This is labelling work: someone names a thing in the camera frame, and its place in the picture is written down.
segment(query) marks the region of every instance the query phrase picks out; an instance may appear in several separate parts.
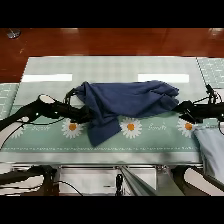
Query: flower center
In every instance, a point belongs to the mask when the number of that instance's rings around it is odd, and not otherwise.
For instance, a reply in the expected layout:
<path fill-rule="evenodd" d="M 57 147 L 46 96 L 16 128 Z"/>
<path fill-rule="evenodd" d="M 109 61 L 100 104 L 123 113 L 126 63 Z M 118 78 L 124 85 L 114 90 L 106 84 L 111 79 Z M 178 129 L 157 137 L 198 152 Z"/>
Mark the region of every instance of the flower center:
<path fill-rule="evenodd" d="M 74 131 L 77 128 L 77 125 L 75 123 L 69 124 L 69 130 Z"/>
<path fill-rule="evenodd" d="M 133 131 L 135 129 L 135 126 L 134 126 L 134 124 L 128 124 L 127 128 L 129 131 Z"/>
<path fill-rule="evenodd" d="M 185 128 L 190 131 L 192 129 L 192 124 L 186 123 Z"/>

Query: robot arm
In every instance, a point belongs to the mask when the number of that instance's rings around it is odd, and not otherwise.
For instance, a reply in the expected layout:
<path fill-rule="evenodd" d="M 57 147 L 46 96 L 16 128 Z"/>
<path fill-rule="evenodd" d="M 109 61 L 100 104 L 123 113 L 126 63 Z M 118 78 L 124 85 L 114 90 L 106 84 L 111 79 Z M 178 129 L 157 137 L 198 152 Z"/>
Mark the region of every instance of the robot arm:
<path fill-rule="evenodd" d="M 86 123 L 92 118 L 87 106 L 77 109 L 50 96 L 40 95 L 36 101 L 21 107 L 15 114 L 0 121 L 0 148 L 9 136 L 24 123 L 32 122 L 40 116 L 52 119 L 70 118 L 72 122 L 79 124 Z"/>

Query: white daisy print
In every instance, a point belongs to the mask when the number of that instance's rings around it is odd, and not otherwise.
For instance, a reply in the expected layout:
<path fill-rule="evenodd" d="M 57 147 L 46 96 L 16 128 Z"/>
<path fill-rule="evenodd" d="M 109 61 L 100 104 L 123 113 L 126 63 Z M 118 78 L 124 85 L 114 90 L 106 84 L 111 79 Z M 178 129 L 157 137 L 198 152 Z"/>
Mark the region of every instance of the white daisy print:
<path fill-rule="evenodd" d="M 185 120 L 179 119 L 177 128 L 179 131 L 182 132 L 182 135 L 184 135 L 185 137 L 191 138 L 192 133 L 195 130 L 195 125 L 193 125 Z"/>
<path fill-rule="evenodd" d="M 135 138 L 141 134 L 142 125 L 138 119 L 135 118 L 125 118 L 120 123 L 121 131 L 126 138 Z"/>
<path fill-rule="evenodd" d="M 70 119 L 66 119 L 62 125 L 62 131 L 66 138 L 75 138 L 82 133 L 83 124 L 71 123 Z"/>
<path fill-rule="evenodd" d="M 20 137 L 23 134 L 24 130 L 26 130 L 26 125 L 23 125 L 20 128 L 18 128 L 14 133 L 11 134 L 10 138 Z"/>

